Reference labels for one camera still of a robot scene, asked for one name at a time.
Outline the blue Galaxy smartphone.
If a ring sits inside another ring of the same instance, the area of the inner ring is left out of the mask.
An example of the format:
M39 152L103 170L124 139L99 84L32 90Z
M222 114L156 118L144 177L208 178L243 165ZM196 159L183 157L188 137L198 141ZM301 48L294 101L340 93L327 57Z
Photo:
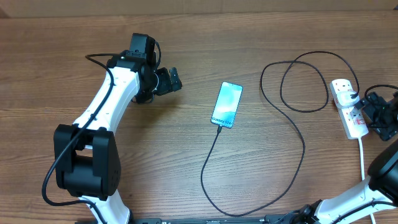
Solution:
M241 85L223 82L211 115L211 122L218 126L232 128L242 93Z

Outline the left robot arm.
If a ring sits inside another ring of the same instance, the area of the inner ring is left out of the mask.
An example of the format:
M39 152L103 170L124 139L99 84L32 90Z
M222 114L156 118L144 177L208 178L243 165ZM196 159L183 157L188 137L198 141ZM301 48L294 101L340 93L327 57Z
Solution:
M53 135L55 161L43 185L43 199L50 205L47 184L52 174L59 188L74 197L64 205L84 203L95 223L133 223L131 210L118 192L121 162L115 132L129 103L151 103L182 88L176 68L161 68L159 43L147 34L134 33L130 47L109 54L102 64L104 82L85 112L73 124L59 125Z

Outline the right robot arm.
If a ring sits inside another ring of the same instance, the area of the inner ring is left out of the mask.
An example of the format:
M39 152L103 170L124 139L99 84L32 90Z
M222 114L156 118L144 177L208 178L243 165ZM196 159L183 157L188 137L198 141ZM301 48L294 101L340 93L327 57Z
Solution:
M397 93L386 102L372 92L354 106L343 109L344 128L349 139L361 138L373 129L383 141L397 134ZM341 195L306 205L291 223L353 223L373 213L397 208L397 141L372 161L363 180Z

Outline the white charger plug adapter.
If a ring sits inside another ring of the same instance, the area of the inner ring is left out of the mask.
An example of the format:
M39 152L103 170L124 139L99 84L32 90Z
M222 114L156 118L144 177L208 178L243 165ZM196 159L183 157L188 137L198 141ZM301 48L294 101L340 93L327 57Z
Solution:
M335 103L340 109L349 108L359 101L359 96L353 91L341 91L336 94Z

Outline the white power strip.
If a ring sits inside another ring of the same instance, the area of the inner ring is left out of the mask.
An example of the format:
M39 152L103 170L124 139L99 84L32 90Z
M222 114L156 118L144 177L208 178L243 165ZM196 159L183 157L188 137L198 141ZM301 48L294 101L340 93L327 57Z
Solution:
M341 91L353 91L351 82L346 79L336 79L330 83L330 90L335 102L336 94ZM363 115L353 106L338 108L338 113L348 139L360 139L369 132Z

